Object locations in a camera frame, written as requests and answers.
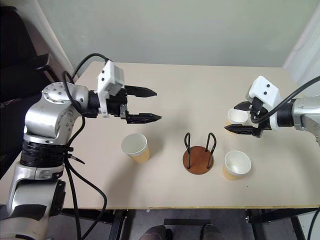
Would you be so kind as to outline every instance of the wooden table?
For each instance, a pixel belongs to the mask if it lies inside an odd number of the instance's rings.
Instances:
[[[128,97],[128,110],[154,113],[162,119],[148,124],[98,117],[86,127],[72,147],[85,165],[71,161],[84,177],[101,188],[109,209],[147,208],[304,208],[320,204],[320,148],[308,132],[285,128],[265,131],[262,138],[230,134],[224,129],[227,111],[245,101],[252,82],[265,76],[286,97],[297,86],[276,67],[230,67],[117,63],[125,84],[147,87],[158,93],[150,98]],[[76,84],[97,89],[103,67],[93,62]],[[73,132],[80,126],[77,120]],[[187,172],[182,163],[184,137],[191,146],[206,146],[209,132],[217,146],[214,166],[203,175]],[[136,164],[121,150],[122,139],[142,133],[148,139],[151,158]],[[231,181],[222,167],[230,150],[245,152],[252,171]],[[0,203],[5,204],[14,166],[0,180]],[[75,178],[79,208],[100,209],[103,200],[92,188]],[[62,179],[68,182],[67,174]],[[69,184],[64,208],[72,208]]]

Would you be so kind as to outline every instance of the wall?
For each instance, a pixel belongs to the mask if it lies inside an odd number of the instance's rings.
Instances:
[[[75,66],[116,62],[281,67],[319,0],[38,0]]]
[[[299,86],[320,76],[320,3],[283,67]],[[303,93],[305,96],[320,95],[320,82]]]
[[[37,54],[50,53],[53,56],[52,69],[58,77],[63,70],[74,71],[37,0],[1,0],[0,3],[17,8]]]

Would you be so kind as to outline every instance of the paper cup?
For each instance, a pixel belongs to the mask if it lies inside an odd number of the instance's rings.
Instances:
[[[249,116],[246,111],[238,109],[229,109],[227,114],[228,125],[230,124],[245,124]]]
[[[121,143],[121,148],[130,158],[142,164],[150,158],[147,138],[141,133],[126,136]]]
[[[225,155],[223,175],[229,180],[243,177],[251,169],[250,158],[242,151],[230,151]]]

